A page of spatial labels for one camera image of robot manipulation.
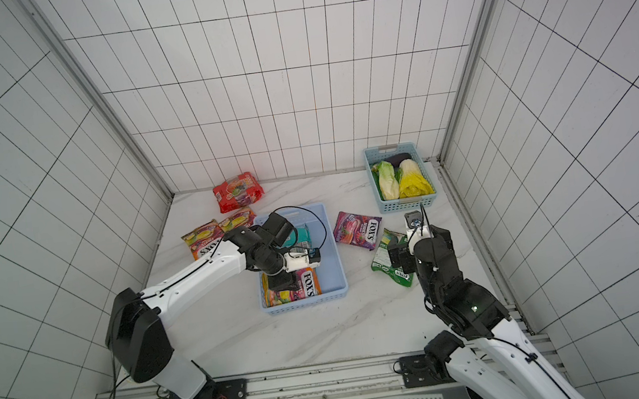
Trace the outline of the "light blue plastic basket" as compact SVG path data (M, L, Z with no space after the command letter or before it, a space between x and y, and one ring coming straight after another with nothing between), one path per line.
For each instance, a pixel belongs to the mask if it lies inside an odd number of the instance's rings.
M309 237L312 238L312 246L319 248L321 263L314 269L317 278L314 286L317 293L310 298L270 307L263 295L264 287L261 287L261 311L275 315L345 297L349 289L348 281L339 257L337 242L332 236L333 227L329 224L326 207L322 203L298 207L283 206L276 209L276 213L286 218L297 229L301 226L307 227Z

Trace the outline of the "purple Fox's candy bag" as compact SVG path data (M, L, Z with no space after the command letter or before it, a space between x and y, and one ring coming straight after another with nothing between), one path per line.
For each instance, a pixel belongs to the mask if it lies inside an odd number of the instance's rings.
M339 212L333 228L337 243L375 250L379 242L382 217Z

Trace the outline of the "teal candy bag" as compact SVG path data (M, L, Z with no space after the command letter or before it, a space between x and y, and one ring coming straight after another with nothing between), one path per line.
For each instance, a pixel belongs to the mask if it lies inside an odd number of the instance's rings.
M305 224L295 227L283 245L283 248L289 249L291 253L307 251L311 247L310 231Z

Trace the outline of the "pink yellow Fox's bag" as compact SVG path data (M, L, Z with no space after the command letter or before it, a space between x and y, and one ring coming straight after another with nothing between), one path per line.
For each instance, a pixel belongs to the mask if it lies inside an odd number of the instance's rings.
M287 285L280 285L277 290L272 289L272 284L276 284L274 276L262 275L260 277L264 307L275 308L322 294L314 268L298 270L296 273L290 274L290 277L292 281Z

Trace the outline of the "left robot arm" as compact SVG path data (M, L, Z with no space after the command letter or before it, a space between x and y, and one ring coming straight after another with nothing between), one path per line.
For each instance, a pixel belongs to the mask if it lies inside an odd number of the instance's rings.
M163 282L143 291L125 289L113 301L105 342L131 380L151 381L177 399L201 399L214 382L191 359L176 351L170 328L186 312L244 272L258 272L279 291L294 288L295 275L316 268L319 248L297 249L288 237L299 231L272 212L262 225L226 232L209 253Z

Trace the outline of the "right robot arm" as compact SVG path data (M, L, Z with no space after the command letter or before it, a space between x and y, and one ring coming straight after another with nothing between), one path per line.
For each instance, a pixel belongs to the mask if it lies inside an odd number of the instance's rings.
M429 225L388 245L416 275L426 310L447 328L424 349L421 375L452 380L472 399L586 399L532 344L501 301L462 273L448 231Z

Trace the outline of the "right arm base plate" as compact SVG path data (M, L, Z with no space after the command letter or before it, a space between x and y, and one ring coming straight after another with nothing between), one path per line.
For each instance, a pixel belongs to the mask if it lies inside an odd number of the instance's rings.
M452 383L446 362L433 354L400 357L394 365L394 372L403 378L404 387L424 388Z

